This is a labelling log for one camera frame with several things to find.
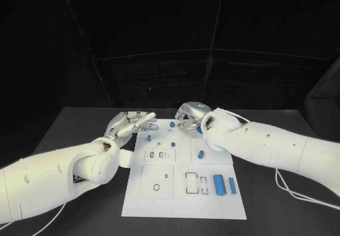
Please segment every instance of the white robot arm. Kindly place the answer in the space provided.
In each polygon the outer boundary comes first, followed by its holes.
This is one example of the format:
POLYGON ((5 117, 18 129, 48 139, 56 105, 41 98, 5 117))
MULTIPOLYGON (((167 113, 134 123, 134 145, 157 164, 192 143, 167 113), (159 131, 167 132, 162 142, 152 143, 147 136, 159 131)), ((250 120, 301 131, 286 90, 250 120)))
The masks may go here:
POLYGON ((340 144, 296 134, 268 124, 242 124, 224 109, 199 102, 182 105, 183 129, 201 126, 209 146, 255 164, 291 171, 320 182, 340 196, 340 144))
POLYGON ((36 216, 113 179, 121 146, 140 131, 159 130, 154 113, 126 112, 111 120, 103 138, 25 159, 0 170, 0 224, 36 216), (82 182, 74 181, 74 175, 82 182))

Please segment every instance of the small blue part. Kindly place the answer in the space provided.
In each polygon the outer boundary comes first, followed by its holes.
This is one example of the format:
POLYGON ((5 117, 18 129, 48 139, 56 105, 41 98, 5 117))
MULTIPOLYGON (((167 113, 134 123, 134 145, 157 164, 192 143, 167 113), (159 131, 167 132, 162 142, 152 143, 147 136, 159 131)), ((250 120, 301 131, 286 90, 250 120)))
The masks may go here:
POLYGON ((232 194, 237 194, 237 188, 235 188, 234 178, 229 178, 229 183, 231 183, 232 194))
POLYGON ((205 151, 201 150, 201 153, 199 153, 199 158, 201 159, 203 158, 203 155, 205 155, 205 151))
POLYGON ((215 183, 216 195, 219 195, 219 196, 226 195, 225 181, 224 181, 222 175, 214 176, 214 183, 215 183))
POLYGON ((196 128, 196 129, 198 129, 198 131, 199 131, 199 132, 202 133, 202 129, 201 129, 201 126, 198 126, 198 128, 196 128))

